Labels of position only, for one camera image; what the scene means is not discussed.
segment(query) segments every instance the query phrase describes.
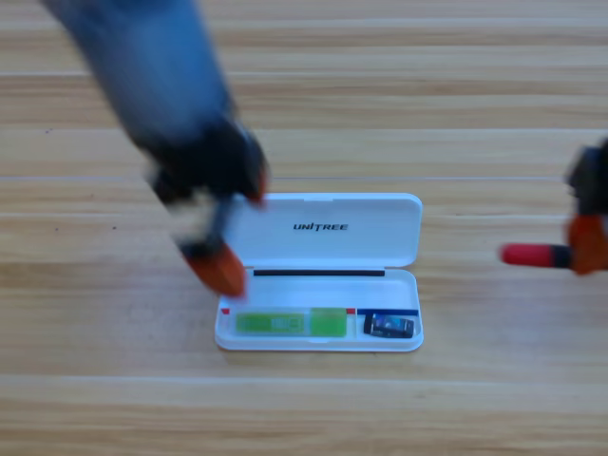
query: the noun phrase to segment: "open case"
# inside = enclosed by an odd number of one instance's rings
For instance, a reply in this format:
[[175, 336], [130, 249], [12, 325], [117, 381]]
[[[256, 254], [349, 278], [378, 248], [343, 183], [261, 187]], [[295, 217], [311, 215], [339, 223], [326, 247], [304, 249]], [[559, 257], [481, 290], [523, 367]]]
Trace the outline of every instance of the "open case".
[[409, 352], [424, 331], [415, 277], [422, 202], [409, 194], [271, 194], [240, 201], [226, 241], [248, 268], [223, 296], [227, 350]]

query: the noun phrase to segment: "wooden plank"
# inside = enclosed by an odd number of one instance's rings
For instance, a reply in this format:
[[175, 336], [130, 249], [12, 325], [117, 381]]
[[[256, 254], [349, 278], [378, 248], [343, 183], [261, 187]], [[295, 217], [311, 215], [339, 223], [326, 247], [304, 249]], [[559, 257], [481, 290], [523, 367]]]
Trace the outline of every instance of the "wooden plank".
[[[519, 177], [561, 179], [605, 130], [256, 129], [277, 178]], [[124, 133], [0, 131], [1, 177], [142, 176], [148, 161]]]
[[590, 456], [608, 447], [600, 386], [222, 380], [3, 377], [0, 447], [51, 456], [282, 455], [294, 446], [363, 456], [397, 454], [405, 442], [423, 456]]
[[377, 378], [381, 371], [395, 379], [561, 384], [600, 384], [608, 374], [604, 277], [496, 258], [506, 240], [559, 239], [552, 219], [427, 219], [413, 268], [427, 340], [399, 363], [393, 355], [219, 351], [216, 300], [149, 219], [112, 231], [109, 217], [56, 218], [60, 231], [52, 234], [44, 218], [2, 221], [3, 240], [12, 235], [14, 245], [2, 243], [2, 373]]
[[[427, 216], [559, 217], [573, 203], [558, 180], [332, 180], [279, 179], [271, 192], [411, 193]], [[162, 218], [164, 209], [143, 180], [0, 180], [2, 216], [83, 215]], [[195, 212], [193, 208], [183, 212]]]
[[[399, 88], [372, 77], [261, 75], [235, 83], [243, 117], [255, 128], [602, 128], [608, 108], [606, 97], [593, 95], [603, 89], [593, 85], [555, 94], [544, 85], [499, 93], [467, 83]], [[0, 124], [48, 129], [116, 123], [86, 77], [47, 75], [0, 78]]]
[[[206, 15], [213, 20], [344, 20], [394, 18], [494, 18], [526, 20], [580, 18], [594, 20], [606, 17], [608, 10], [602, 0], [512, 0], [508, 4], [491, 4], [483, 0], [432, 2], [408, 0], [407, 7], [399, 0], [380, 0], [371, 5], [355, 0], [344, 9], [342, 0], [313, 0], [307, 4], [280, 0], [237, 0], [226, 5], [221, 0], [199, 1]], [[3, 0], [0, 3], [3, 25], [49, 22], [47, 12], [38, 0]]]
[[[281, 26], [281, 23], [213, 27], [221, 61], [230, 72], [342, 71], [412, 76], [529, 78], [547, 83], [584, 77], [600, 81], [606, 62], [601, 26], [580, 22], [499, 24], [406, 22], [381, 25]], [[60, 28], [0, 28], [2, 73], [86, 71]]]

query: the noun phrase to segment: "red marker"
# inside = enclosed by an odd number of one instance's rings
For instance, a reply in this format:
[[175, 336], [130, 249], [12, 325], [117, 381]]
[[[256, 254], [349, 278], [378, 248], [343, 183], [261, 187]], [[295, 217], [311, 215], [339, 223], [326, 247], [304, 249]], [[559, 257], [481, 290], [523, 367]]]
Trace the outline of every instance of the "red marker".
[[506, 244], [501, 251], [506, 264], [537, 268], [570, 269], [572, 251], [566, 245]]

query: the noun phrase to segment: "black slot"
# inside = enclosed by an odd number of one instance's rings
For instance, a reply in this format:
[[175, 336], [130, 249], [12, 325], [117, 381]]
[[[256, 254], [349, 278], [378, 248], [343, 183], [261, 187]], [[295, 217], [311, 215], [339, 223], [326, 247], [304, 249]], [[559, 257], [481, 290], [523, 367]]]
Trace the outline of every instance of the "black slot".
[[254, 270], [254, 276], [357, 276], [384, 277], [384, 271], [344, 271], [314, 269], [262, 269]]

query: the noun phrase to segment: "case lid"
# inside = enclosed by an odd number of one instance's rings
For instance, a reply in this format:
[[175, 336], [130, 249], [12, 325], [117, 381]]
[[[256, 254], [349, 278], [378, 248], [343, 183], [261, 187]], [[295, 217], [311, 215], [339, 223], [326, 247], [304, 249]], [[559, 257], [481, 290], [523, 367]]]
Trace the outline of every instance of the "case lid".
[[422, 211], [404, 193], [271, 194], [263, 211], [236, 202], [226, 241], [250, 267], [403, 267], [418, 253]]

